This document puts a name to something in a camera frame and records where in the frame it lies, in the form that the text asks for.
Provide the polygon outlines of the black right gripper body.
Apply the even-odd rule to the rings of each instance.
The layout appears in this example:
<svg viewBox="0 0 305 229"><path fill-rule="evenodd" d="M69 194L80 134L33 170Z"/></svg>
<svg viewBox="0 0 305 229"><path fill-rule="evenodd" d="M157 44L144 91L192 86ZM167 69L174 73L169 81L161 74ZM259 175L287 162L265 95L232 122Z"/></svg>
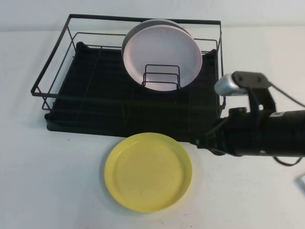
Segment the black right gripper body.
<svg viewBox="0 0 305 229"><path fill-rule="evenodd" d="M253 114L245 107L231 108L223 127L223 152L237 157L270 156L262 144L263 124L270 114L270 110Z"/></svg>

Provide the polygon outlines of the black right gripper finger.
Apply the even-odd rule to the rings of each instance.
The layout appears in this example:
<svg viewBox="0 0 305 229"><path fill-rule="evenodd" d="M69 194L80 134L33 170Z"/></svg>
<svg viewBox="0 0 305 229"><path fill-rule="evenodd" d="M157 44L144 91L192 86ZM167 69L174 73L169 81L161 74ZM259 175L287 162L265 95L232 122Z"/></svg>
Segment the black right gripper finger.
<svg viewBox="0 0 305 229"><path fill-rule="evenodd" d="M216 156L224 156L226 154L224 151L219 150L214 146L210 146L204 139L192 139L190 140L190 143L198 149L206 149Z"/></svg>
<svg viewBox="0 0 305 229"><path fill-rule="evenodd" d="M212 138L217 135L217 132L221 130L221 128L226 124L226 118L219 120L219 123L216 124L211 130L205 133L205 138Z"/></svg>

